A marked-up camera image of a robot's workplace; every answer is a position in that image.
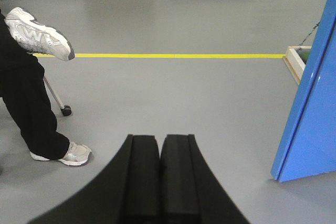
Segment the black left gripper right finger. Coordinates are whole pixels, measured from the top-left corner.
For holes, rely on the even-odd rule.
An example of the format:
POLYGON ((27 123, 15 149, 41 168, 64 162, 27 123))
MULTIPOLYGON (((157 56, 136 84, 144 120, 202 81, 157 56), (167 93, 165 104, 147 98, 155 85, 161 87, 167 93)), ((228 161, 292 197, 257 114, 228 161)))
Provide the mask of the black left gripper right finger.
POLYGON ((167 135, 161 151, 163 223, 248 223, 192 134, 167 135))

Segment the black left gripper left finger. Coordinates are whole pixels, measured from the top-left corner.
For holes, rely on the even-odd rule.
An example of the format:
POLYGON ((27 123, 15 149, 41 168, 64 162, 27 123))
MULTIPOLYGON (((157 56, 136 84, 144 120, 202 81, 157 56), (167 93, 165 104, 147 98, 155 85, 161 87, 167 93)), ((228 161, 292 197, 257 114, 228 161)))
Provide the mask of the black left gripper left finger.
POLYGON ((30 223, 160 223, 160 158, 152 135, 128 135, 83 189, 30 223))

